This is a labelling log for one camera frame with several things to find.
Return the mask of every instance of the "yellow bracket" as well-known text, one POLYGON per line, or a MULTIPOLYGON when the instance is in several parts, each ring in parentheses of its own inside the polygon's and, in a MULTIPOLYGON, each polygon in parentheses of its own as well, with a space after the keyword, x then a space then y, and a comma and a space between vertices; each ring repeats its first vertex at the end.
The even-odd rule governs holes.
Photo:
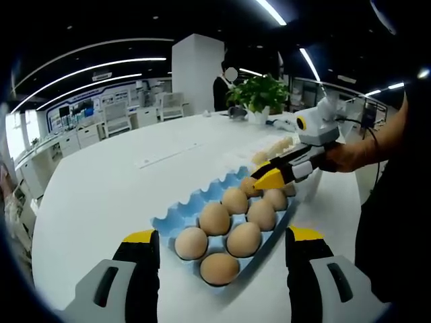
POLYGON ((323 239, 323 234, 307 227, 289 226, 295 236, 295 241, 323 239))
POLYGON ((153 234, 153 232, 154 232, 154 229, 147 230, 147 231, 141 231, 141 232, 135 232, 134 234, 127 236, 123 240, 123 242, 148 244, 151 240, 151 235, 153 234))
POLYGON ((258 179, 254 187, 257 190, 270 190, 272 188, 282 188, 284 185, 284 179, 280 170, 274 168, 258 179))

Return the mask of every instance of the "window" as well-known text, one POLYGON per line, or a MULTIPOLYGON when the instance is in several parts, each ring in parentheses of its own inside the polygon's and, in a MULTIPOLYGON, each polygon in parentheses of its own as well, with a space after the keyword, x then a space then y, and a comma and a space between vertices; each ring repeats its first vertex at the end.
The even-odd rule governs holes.
MULTIPOLYGON (((40 138, 37 112, 35 110, 26 111, 25 117, 28 140, 31 144, 33 139, 40 138)), ((6 116, 6 137, 10 156, 16 160, 26 148, 19 112, 6 116)))
POLYGON ((17 112, 6 116, 6 137, 9 154, 11 158, 17 159, 25 149, 20 113, 17 112))
POLYGON ((26 111, 26 123, 28 142, 32 144, 32 140, 40 138, 38 116, 35 110, 26 111))

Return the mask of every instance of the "black sleeve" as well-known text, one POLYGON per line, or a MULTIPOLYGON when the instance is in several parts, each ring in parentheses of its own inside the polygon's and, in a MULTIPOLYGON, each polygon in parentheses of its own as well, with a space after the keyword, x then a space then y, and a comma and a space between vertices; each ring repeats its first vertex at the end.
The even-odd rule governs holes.
POLYGON ((219 77, 215 79, 213 84, 213 95, 214 95, 214 110, 215 111, 224 111, 227 110, 226 106, 226 94, 227 94, 227 86, 219 77))

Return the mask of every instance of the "white pot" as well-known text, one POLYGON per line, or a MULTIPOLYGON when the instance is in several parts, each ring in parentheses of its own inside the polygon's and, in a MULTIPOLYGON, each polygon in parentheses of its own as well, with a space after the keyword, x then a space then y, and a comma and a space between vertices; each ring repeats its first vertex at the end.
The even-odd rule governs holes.
POLYGON ((248 110, 248 121, 254 124, 266 124, 269 116, 269 106, 266 106, 262 112, 251 112, 248 110))

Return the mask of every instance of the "ceiling light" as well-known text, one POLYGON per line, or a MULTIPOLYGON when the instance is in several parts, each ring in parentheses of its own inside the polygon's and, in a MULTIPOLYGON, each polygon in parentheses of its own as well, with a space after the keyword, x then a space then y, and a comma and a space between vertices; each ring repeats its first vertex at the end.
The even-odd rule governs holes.
POLYGON ((321 81, 321 78, 319 77, 319 74, 317 74, 316 68, 312 64, 311 58, 309 57, 307 51, 303 48, 299 48, 299 51, 301 52, 302 56, 305 58, 305 60, 308 63, 308 66, 310 66, 312 73, 314 74, 314 77, 317 81, 321 81))
POLYGON ((87 84, 84 86, 81 86, 77 89, 73 89, 67 93, 61 94, 60 96, 57 96, 56 98, 52 99, 51 101, 48 101, 47 103, 44 103, 43 105, 41 105, 39 108, 37 108, 36 110, 39 111, 41 108, 43 108, 44 106, 47 106, 48 104, 53 103, 54 101, 57 101, 58 99, 61 99, 65 96, 68 96, 69 94, 72 94, 73 92, 79 91, 81 89, 86 89, 87 87, 93 86, 93 85, 98 85, 98 84, 102 84, 102 83, 106 83, 106 82, 111 82, 111 81, 115 81, 117 79, 126 79, 129 77, 137 77, 137 76, 141 76, 142 73, 138 73, 138 74, 130 74, 130 75, 124 75, 124 76, 118 76, 118 77, 113 77, 112 79, 104 79, 103 81, 99 81, 99 82, 94 82, 91 84, 87 84))
POLYGON ((371 91, 367 94, 365 94, 365 96, 373 96, 374 94, 380 93, 381 91, 379 89, 376 89, 375 91, 371 91))
POLYGON ((274 8, 272 8, 272 5, 270 5, 268 3, 267 0, 256 0, 259 5, 261 5, 266 11, 269 12, 270 15, 272 15, 272 17, 277 20, 278 24, 281 26, 285 26, 286 22, 283 20, 283 18, 281 17, 280 14, 278 14, 278 12, 276 12, 276 10, 274 8))
POLYGON ((248 69, 240 69, 240 71, 243 71, 243 72, 245 72, 245 73, 249 73, 249 74, 253 74, 253 75, 257 75, 257 76, 262 76, 262 74, 257 73, 257 72, 250 71, 250 70, 248 70, 248 69))
POLYGON ((29 99, 33 98, 37 93, 39 93, 40 91, 50 87, 53 84, 56 84, 60 81, 63 81, 64 79, 67 79, 68 77, 77 75, 79 73, 83 73, 86 71, 91 71, 92 69, 98 69, 99 67, 105 67, 105 66, 110 66, 110 65, 116 65, 116 64, 122 64, 122 63, 134 63, 134 62, 145 62, 145 61, 165 61, 166 58, 164 57, 155 57, 155 58, 149 58, 149 59, 124 59, 122 61, 115 61, 115 62, 109 62, 109 63, 104 63, 104 64, 99 64, 99 65, 94 65, 94 66, 90 66, 87 67, 85 69, 80 69, 79 71, 76 72, 72 72, 70 74, 67 74, 63 77, 60 77, 59 79, 56 79, 55 81, 52 81, 49 84, 46 84, 45 86, 42 86, 40 89, 38 89, 37 91, 31 93, 27 98, 25 98, 24 100, 22 100, 20 102, 20 104, 18 104, 11 113, 14 113, 17 109, 19 109, 24 103, 26 103, 29 99))
POLYGON ((419 74, 418 74, 418 78, 420 79, 424 79, 425 77, 428 76, 428 74, 430 74, 430 70, 429 69, 422 69, 419 74))
POLYGON ((401 82, 401 83, 397 83, 397 84, 388 86, 388 89, 397 89, 398 87, 403 87, 403 86, 404 86, 404 83, 401 82))

